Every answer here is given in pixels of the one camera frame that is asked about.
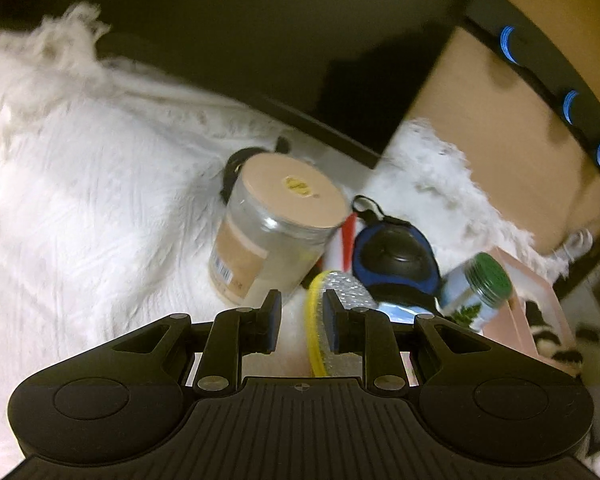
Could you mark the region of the yellow silver sponge pad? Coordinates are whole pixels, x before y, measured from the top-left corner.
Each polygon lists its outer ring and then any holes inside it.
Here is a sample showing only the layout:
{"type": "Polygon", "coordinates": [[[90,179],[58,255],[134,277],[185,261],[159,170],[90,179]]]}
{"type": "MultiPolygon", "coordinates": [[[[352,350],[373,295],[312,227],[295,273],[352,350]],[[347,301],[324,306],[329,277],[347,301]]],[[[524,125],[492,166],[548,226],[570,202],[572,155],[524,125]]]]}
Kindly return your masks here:
{"type": "Polygon", "coordinates": [[[345,310],[376,310],[378,304],[364,285],[342,271],[325,271],[312,281],[306,303],[306,346],[315,377],[361,377],[363,358],[357,353],[336,353],[338,315],[345,310]]]}

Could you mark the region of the black and white knit sock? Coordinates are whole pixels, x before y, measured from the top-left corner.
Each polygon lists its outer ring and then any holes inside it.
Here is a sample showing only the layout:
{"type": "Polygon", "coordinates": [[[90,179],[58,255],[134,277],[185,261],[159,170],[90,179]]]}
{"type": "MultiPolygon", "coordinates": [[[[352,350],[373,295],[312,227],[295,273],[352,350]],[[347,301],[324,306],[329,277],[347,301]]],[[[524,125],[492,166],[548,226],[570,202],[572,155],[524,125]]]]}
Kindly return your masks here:
{"type": "Polygon", "coordinates": [[[548,359],[550,364],[564,368],[575,378],[593,374],[596,362],[582,341],[568,344],[559,330],[547,322],[539,305],[533,300],[524,300],[524,314],[539,356],[548,359]]]}

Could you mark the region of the blue and white packet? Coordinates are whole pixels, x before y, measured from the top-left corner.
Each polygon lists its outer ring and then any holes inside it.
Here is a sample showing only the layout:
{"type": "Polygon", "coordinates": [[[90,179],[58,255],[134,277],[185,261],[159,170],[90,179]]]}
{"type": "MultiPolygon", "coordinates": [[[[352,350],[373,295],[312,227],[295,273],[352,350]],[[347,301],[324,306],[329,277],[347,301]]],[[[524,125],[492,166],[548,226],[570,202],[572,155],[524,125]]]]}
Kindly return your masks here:
{"type": "Polygon", "coordinates": [[[419,306],[399,306],[398,304],[388,304],[381,302],[378,304],[378,310],[390,318],[393,323],[402,323],[413,325],[417,315],[430,314],[430,311],[419,306]]]}

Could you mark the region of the black and blue pouch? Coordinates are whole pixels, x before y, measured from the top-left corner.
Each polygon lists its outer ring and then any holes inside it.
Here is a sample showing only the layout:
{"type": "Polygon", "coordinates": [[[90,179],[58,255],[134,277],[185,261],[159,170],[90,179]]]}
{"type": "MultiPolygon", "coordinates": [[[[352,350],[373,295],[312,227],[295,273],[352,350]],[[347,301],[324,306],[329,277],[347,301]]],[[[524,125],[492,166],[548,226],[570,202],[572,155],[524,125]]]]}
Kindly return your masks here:
{"type": "Polygon", "coordinates": [[[364,228],[354,239],[351,270],[378,304],[436,313],[441,274],[434,251],[411,222],[385,214],[378,203],[354,196],[364,228]]]}

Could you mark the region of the red and white striped sock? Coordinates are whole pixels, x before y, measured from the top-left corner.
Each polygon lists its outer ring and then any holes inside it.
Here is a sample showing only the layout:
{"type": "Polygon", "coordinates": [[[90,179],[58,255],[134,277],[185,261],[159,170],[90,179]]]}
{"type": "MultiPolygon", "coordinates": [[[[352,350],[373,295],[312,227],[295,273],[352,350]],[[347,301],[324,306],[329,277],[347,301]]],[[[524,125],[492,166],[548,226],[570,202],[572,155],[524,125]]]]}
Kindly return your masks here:
{"type": "Polygon", "coordinates": [[[358,215],[352,212],[328,242],[323,256],[324,271],[352,273],[355,239],[358,236],[358,215]]]}

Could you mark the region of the green lid glass jar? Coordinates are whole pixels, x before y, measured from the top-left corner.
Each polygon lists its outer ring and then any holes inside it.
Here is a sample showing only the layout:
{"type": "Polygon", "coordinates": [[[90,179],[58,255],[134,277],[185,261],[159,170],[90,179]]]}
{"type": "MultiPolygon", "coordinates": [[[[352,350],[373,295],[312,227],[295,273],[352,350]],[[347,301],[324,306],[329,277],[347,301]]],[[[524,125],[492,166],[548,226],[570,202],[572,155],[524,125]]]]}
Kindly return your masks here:
{"type": "Polygon", "coordinates": [[[512,295],[512,281],[501,263],[478,252],[445,275],[438,303],[445,318],[481,333],[512,295]]]}

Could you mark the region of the clear jar with tan lid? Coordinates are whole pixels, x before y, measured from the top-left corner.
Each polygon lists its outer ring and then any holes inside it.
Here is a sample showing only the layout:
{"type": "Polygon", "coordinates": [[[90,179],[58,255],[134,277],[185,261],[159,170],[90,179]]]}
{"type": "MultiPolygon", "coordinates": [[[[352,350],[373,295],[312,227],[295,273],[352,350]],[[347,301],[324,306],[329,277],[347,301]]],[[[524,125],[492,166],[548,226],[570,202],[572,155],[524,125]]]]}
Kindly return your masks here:
{"type": "Polygon", "coordinates": [[[340,188],[307,162],[278,153],[249,157],[215,237],[211,283],[236,306],[257,307],[272,289],[288,297],[350,211],[340,188]]]}

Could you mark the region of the pink cardboard box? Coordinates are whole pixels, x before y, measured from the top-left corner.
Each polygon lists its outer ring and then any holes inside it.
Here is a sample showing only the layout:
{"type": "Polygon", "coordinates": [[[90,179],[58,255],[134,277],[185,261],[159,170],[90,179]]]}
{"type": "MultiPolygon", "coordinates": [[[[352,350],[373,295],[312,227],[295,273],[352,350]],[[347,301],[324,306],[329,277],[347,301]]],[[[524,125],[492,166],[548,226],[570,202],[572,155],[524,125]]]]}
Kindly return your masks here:
{"type": "Polygon", "coordinates": [[[527,304],[531,301],[538,306],[543,320],[560,339],[558,351],[576,348],[576,338],[570,330],[552,285],[501,248],[494,247],[489,250],[489,254],[508,274],[513,284],[513,293],[508,304],[483,327],[483,336],[577,377],[580,374],[578,364],[555,361],[555,350],[539,352],[528,323],[527,304]]]}

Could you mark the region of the white fringed cloth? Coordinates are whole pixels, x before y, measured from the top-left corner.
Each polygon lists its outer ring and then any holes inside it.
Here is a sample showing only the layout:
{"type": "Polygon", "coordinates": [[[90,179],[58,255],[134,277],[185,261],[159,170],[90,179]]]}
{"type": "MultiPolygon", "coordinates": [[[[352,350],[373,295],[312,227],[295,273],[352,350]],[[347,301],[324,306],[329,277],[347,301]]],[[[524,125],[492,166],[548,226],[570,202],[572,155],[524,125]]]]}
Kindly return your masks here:
{"type": "Polygon", "coordinates": [[[77,3],[30,32],[0,30],[0,478],[22,459],[6,406],[24,378],[169,313],[222,309],[208,260],[240,148],[286,138],[347,195],[414,222],[443,270],[496,246],[549,281],[566,273],[428,122],[404,122],[368,169],[242,104],[100,60],[98,14],[77,3]]]}

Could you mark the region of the black flat screen television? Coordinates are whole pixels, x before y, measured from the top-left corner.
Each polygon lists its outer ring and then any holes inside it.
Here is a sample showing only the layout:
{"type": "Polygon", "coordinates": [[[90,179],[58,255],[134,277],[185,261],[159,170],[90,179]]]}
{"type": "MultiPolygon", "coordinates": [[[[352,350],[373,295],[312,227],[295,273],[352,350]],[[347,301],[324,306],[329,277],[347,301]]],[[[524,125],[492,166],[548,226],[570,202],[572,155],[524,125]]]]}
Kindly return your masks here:
{"type": "Polygon", "coordinates": [[[103,56],[155,66],[376,166],[470,0],[0,0],[25,29],[75,3],[103,56]]]}

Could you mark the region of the black power strip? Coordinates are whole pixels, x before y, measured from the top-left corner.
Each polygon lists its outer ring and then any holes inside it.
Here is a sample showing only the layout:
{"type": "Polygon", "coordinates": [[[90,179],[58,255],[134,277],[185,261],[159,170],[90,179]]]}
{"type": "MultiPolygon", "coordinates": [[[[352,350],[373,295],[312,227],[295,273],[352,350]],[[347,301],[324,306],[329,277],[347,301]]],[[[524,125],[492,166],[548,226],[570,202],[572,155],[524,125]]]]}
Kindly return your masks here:
{"type": "Polygon", "coordinates": [[[554,42],[509,0],[470,0],[463,27],[540,96],[600,172],[600,100],[554,42]]]}

